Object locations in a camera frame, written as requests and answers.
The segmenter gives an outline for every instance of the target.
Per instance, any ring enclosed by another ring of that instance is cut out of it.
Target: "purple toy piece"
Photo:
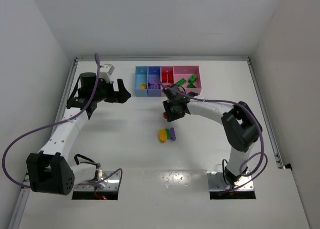
[[[177,140],[175,129],[173,127],[170,128],[170,132],[171,132],[171,140],[175,142]]]

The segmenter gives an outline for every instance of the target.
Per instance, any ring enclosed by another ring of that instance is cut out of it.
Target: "metal base plate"
[[[99,179],[103,180],[103,178],[112,174],[113,171],[102,171],[99,175]],[[108,180],[98,184],[97,186],[91,185],[77,185],[74,187],[73,191],[73,200],[97,200],[95,196],[95,188],[97,188],[96,193],[99,196],[105,196],[107,200],[118,200],[118,192],[119,192],[119,183],[121,178],[121,172],[116,173]]]
[[[222,171],[208,171],[207,176],[211,200],[256,199],[254,183],[252,181],[249,182],[252,179],[251,176],[242,177],[235,183],[235,187],[249,183],[232,192],[224,192],[230,190],[231,187],[226,184]]]

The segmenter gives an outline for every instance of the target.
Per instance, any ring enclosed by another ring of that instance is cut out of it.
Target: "yellow block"
[[[147,89],[147,84],[142,84],[142,85],[140,86],[140,89]]]
[[[162,143],[166,143],[167,142],[168,135],[167,135],[166,129],[162,129],[162,130],[159,131],[159,140]]]

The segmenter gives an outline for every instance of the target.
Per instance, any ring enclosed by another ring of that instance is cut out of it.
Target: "green toy piece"
[[[190,84],[188,85],[188,88],[196,89],[197,87],[196,87],[195,85],[193,85],[193,84],[190,83]]]
[[[189,78],[189,83],[193,84],[197,81],[197,75],[192,75],[190,78]]]
[[[176,85],[178,85],[178,86],[182,86],[182,85],[184,85],[184,84],[186,84],[187,83],[187,80],[186,79],[181,79],[180,81],[178,81],[177,83],[176,83]]]
[[[169,129],[165,129],[166,131],[166,135],[168,136],[168,140],[171,140],[172,136],[171,136],[171,131]]]
[[[196,80],[195,80],[193,77],[190,77],[190,78],[189,78],[189,83],[193,84],[193,83],[195,83],[195,82],[196,82]]]

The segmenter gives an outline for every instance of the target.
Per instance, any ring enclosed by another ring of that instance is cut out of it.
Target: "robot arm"
[[[242,176],[240,173],[241,165],[249,159],[254,144],[259,138],[259,132],[249,117],[238,106],[190,101],[188,97],[176,93],[180,90],[175,85],[171,87],[171,90],[164,89],[163,92],[168,98],[167,101],[163,102],[164,117],[168,122],[176,121],[189,114],[208,118],[224,127],[228,142],[231,145],[225,178],[230,185],[234,186]],[[188,96],[195,98],[198,94],[190,92]],[[239,102],[239,104],[251,112],[246,103]],[[243,173],[248,170],[247,165],[244,168]]]
[[[70,167],[68,157],[80,130],[90,120],[97,104],[105,101],[108,103],[125,103],[131,94],[126,90],[122,79],[118,79],[119,91],[114,91],[114,82],[111,75],[114,71],[112,65],[104,65],[100,73],[97,90],[92,103],[77,118],[70,120],[57,127],[56,131],[39,151],[31,153],[26,161],[31,189],[34,192],[68,195],[73,187],[85,181],[98,181],[100,164],[84,162]],[[97,79],[95,73],[83,73],[67,102],[64,120],[72,118],[85,108],[92,96]]]

